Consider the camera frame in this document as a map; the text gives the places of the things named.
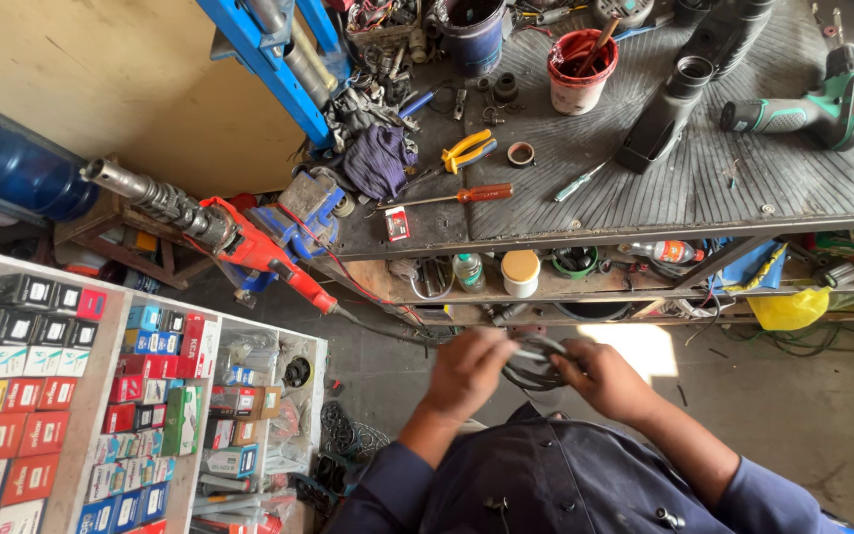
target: wooden wall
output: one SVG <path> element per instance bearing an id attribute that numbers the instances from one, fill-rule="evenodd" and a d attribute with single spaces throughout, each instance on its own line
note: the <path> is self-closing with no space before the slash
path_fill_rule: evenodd
<path id="1" fill-rule="evenodd" d="M 0 112 L 198 198 L 283 188 L 302 130 L 213 32 L 194 0 L 0 0 Z"/>

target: floor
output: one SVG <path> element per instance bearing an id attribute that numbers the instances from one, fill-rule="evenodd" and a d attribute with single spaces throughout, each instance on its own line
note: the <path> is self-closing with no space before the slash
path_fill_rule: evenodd
<path id="1" fill-rule="evenodd" d="M 403 323 L 374 305 L 346 302 L 358 297 L 338 284 L 326 288 L 362 320 L 404 330 Z M 345 383 L 338 400 L 355 420 L 392 438 L 426 391 L 433 354 L 340 318 L 319 317 L 286 285 L 272 285 L 252 311 L 232 301 L 232 286 L 217 269 L 198 276 L 186 292 L 167 288 L 161 294 L 325 337 L 331 352 L 326 377 Z M 685 406 L 734 450 L 801 484 L 826 509 L 854 522 L 854 353 L 796 358 L 760 342 L 730 342 L 718 328 L 685 347 L 697 326 L 582 328 L 615 345 L 651 379 L 656 391 Z M 562 339 L 582 333 L 557 327 L 548 334 Z M 854 335 L 843 335 L 842 342 L 854 347 Z M 501 423 L 526 400 L 521 390 L 503 380 L 475 418 L 487 425 Z M 573 418 L 601 420 L 568 388 L 535 400 L 542 412 L 561 408 Z"/>

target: white jar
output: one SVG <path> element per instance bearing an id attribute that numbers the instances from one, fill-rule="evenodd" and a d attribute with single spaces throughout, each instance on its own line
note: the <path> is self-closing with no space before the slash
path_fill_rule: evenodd
<path id="1" fill-rule="evenodd" d="M 530 297 L 539 287 L 539 256 L 532 250 L 507 252 L 500 264 L 503 287 L 516 298 Z"/>

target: red paint bucket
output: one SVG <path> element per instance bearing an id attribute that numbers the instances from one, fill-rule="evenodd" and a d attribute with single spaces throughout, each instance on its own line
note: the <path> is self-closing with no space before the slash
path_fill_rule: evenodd
<path id="1" fill-rule="evenodd" d="M 609 38 L 599 50 L 590 76 L 579 78 L 574 73 L 586 60 L 600 34 L 600 30 L 594 29 L 571 31 L 552 45 L 546 63 L 552 81 L 552 107 L 559 113 L 582 115 L 599 103 L 605 80 L 618 66 L 615 40 Z"/>

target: green cordless drill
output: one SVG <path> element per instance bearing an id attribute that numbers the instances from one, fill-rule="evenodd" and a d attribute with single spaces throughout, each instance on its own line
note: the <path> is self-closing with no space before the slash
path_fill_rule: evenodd
<path id="1" fill-rule="evenodd" d="M 720 129 L 782 133 L 809 129 L 831 150 L 854 148 L 854 44 L 846 44 L 836 15 L 839 46 L 825 56 L 823 87 L 801 99 L 757 99 L 724 104 Z"/>

